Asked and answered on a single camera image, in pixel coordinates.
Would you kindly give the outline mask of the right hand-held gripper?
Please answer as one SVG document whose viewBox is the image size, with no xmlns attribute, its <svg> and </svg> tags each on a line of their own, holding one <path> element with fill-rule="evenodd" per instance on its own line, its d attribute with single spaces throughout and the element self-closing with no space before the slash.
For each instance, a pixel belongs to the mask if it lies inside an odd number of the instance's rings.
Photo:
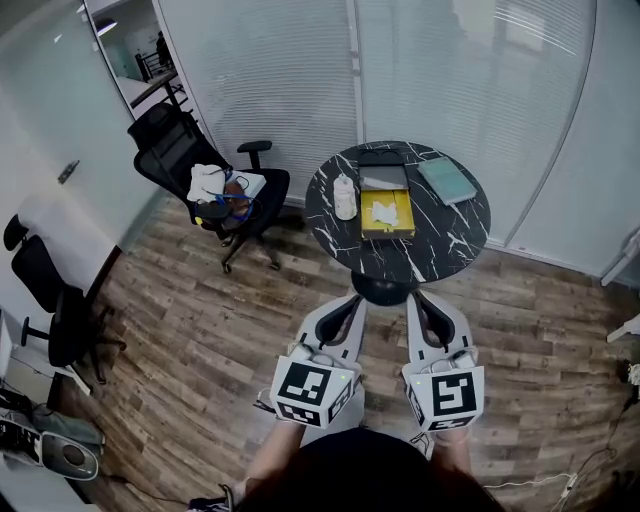
<svg viewBox="0 0 640 512">
<path fill-rule="evenodd" d="M 430 292 L 406 302 L 409 360 L 402 368 L 405 392 L 424 432 L 468 427 L 484 412 L 484 367 L 464 314 Z M 451 356 L 441 358 L 441 349 Z"/>
</svg>

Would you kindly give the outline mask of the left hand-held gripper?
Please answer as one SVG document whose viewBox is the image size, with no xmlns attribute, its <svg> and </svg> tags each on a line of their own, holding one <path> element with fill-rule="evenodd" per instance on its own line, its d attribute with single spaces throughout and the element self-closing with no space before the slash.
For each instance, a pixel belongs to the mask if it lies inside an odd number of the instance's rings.
<svg viewBox="0 0 640 512">
<path fill-rule="evenodd" d="M 269 399 L 279 419 L 314 428 L 328 428 L 336 420 L 361 375 L 361 366 L 354 361 L 362 345 L 366 313 L 366 300 L 351 294 L 305 317 L 299 343 L 279 357 L 272 381 Z M 337 350 L 340 358 L 318 351 L 325 347 Z"/>
</svg>

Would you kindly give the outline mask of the clear plastic bag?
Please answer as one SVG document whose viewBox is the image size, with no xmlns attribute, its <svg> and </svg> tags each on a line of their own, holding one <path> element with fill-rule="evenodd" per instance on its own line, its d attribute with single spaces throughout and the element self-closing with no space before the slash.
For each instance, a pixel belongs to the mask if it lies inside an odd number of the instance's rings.
<svg viewBox="0 0 640 512">
<path fill-rule="evenodd" d="M 392 202 L 389 205 L 384 205 L 379 201 L 374 201 L 371 208 L 371 219 L 373 222 L 397 227 L 399 218 L 396 204 Z"/>
</svg>

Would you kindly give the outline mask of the yellow tray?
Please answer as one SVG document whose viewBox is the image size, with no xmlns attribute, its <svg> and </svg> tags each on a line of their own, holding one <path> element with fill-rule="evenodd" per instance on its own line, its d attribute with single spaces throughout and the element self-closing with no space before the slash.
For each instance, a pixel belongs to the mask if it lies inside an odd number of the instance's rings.
<svg viewBox="0 0 640 512">
<path fill-rule="evenodd" d="M 412 239 L 415 236 L 410 191 L 404 161 L 396 149 L 367 149 L 358 151 L 360 184 L 361 234 L 364 240 Z M 388 226 L 373 222 L 371 208 L 374 201 L 384 205 L 394 202 L 399 225 Z"/>
</svg>

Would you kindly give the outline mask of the person's left forearm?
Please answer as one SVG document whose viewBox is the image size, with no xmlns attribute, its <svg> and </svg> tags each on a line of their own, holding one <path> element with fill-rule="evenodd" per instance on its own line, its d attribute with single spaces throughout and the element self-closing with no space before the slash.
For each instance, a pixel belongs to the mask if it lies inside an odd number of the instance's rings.
<svg viewBox="0 0 640 512">
<path fill-rule="evenodd" d="M 305 431 L 306 426 L 303 424 L 275 421 L 248 466 L 245 476 L 246 496 L 281 480 L 292 458 L 299 451 Z"/>
</svg>

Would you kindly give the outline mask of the person's right forearm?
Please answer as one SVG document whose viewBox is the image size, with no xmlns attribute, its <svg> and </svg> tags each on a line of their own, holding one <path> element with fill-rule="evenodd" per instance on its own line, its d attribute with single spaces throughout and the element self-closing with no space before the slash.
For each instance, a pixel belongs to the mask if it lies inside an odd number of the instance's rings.
<svg viewBox="0 0 640 512">
<path fill-rule="evenodd" d="M 436 431 L 431 461 L 451 471 L 471 474 L 469 429 L 467 427 Z"/>
</svg>

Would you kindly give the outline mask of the white cardboard box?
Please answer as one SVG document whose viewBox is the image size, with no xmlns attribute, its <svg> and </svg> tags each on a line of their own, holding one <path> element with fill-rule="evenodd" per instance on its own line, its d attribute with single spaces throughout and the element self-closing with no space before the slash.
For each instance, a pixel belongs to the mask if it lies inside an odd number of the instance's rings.
<svg viewBox="0 0 640 512">
<path fill-rule="evenodd" d="M 247 171 L 232 171 L 227 182 L 232 180 L 238 181 L 250 198 L 255 198 L 266 184 L 264 176 Z"/>
</svg>

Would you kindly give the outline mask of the person's dark shirt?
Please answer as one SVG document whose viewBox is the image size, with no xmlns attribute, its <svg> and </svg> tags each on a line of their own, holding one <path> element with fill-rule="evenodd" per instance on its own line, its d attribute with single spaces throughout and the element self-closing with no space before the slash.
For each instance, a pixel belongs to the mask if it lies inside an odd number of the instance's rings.
<svg viewBox="0 0 640 512">
<path fill-rule="evenodd" d="M 431 464 L 409 443 L 365 428 L 318 438 L 287 467 L 290 481 L 314 485 L 422 483 L 432 474 Z"/>
</svg>

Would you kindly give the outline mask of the pastel drinking bottle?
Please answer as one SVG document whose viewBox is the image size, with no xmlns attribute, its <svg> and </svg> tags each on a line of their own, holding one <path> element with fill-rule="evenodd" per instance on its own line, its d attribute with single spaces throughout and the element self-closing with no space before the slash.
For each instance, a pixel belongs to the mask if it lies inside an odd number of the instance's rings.
<svg viewBox="0 0 640 512">
<path fill-rule="evenodd" d="M 333 182 L 334 211 L 339 220 L 349 221 L 357 215 L 356 190 L 353 180 L 340 173 Z"/>
</svg>

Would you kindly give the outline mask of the teal book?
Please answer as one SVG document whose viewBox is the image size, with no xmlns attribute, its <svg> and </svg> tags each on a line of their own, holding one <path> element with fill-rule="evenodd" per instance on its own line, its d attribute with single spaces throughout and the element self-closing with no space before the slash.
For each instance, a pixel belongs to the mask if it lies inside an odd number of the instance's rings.
<svg viewBox="0 0 640 512">
<path fill-rule="evenodd" d="M 447 157 L 425 160 L 418 172 L 446 206 L 474 199 L 477 189 Z"/>
</svg>

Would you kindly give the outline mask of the brown bag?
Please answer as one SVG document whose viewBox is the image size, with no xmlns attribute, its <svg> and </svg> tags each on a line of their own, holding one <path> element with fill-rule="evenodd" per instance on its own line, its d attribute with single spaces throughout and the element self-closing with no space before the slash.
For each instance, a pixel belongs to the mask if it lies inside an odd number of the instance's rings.
<svg viewBox="0 0 640 512">
<path fill-rule="evenodd" d="M 224 188 L 225 201 L 235 209 L 247 208 L 251 198 L 246 195 L 240 183 L 236 180 L 228 181 Z"/>
</svg>

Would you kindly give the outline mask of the black white patterned pouch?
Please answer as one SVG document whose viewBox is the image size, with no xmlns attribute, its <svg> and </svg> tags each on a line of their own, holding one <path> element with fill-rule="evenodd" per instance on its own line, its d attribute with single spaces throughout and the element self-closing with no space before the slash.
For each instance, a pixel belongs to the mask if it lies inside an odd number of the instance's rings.
<svg viewBox="0 0 640 512">
<path fill-rule="evenodd" d="M 625 361 L 623 365 L 623 382 L 632 387 L 632 403 L 640 402 L 640 363 Z"/>
</svg>

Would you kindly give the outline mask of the dark white striped bag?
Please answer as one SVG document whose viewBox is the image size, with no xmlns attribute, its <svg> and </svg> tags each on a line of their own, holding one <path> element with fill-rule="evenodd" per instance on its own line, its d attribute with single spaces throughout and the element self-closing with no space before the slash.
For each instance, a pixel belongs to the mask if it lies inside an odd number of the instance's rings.
<svg viewBox="0 0 640 512">
<path fill-rule="evenodd" d="M 222 497 L 194 498 L 187 506 L 187 512 L 235 512 L 235 496 L 228 485 L 221 485 Z"/>
</svg>

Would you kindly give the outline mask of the black mesh office chair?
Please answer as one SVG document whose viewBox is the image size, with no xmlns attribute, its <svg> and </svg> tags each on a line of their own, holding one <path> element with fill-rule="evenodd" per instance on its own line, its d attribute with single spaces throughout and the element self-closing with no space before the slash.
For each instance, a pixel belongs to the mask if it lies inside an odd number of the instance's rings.
<svg viewBox="0 0 640 512">
<path fill-rule="evenodd" d="M 259 155 L 268 151 L 268 140 L 241 144 L 237 151 L 249 155 L 251 168 L 247 171 L 266 178 L 266 184 L 247 208 L 232 208 L 224 193 L 215 201 L 225 201 L 229 216 L 222 222 L 199 224 L 194 219 L 195 203 L 187 200 L 191 184 L 191 169 L 195 164 L 217 165 L 225 170 L 226 182 L 236 171 L 221 156 L 197 125 L 193 116 L 173 105 L 159 103 L 151 107 L 128 129 L 138 153 L 134 168 L 143 177 L 170 192 L 186 206 L 191 222 L 201 229 L 215 233 L 228 249 L 221 260 L 224 273 L 231 272 L 231 259 L 249 240 L 253 240 L 270 260 L 274 270 L 281 268 L 276 252 L 267 245 L 263 233 L 280 222 L 279 214 L 288 193 L 290 175 L 282 169 L 263 168 Z"/>
</svg>

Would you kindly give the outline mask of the grey round device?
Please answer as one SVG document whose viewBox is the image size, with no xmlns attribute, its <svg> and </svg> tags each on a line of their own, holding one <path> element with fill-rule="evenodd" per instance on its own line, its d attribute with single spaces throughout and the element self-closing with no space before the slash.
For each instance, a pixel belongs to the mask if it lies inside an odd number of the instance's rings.
<svg viewBox="0 0 640 512">
<path fill-rule="evenodd" d="M 99 472 L 99 462 L 92 451 L 50 432 L 41 434 L 41 461 L 47 470 L 72 480 L 90 481 Z"/>
</svg>

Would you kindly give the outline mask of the black table pedestal base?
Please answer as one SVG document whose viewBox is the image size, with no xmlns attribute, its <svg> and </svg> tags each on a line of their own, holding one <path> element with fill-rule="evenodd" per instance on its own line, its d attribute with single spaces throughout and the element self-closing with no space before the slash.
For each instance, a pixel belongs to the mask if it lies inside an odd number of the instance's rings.
<svg viewBox="0 0 640 512">
<path fill-rule="evenodd" d="M 383 307 L 403 304 L 418 289 L 418 285 L 414 283 L 374 279 L 355 271 L 351 272 L 351 282 L 354 290 L 364 299 Z"/>
</svg>

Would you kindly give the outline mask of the white table frame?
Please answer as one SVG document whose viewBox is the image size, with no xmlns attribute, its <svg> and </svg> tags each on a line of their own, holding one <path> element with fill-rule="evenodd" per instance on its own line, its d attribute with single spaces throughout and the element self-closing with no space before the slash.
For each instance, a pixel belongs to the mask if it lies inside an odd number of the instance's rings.
<svg viewBox="0 0 640 512">
<path fill-rule="evenodd" d="M 604 274 L 600 280 L 603 287 L 608 286 L 613 279 L 622 272 L 627 265 L 640 253 L 640 227 L 629 237 L 626 245 L 622 249 L 620 258 Z M 606 337 L 607 343 L 613 343 L 625 335 L 640 336 L 640 314 L 627 320 L 621 327 L 609 333 Z"/>
</svg>

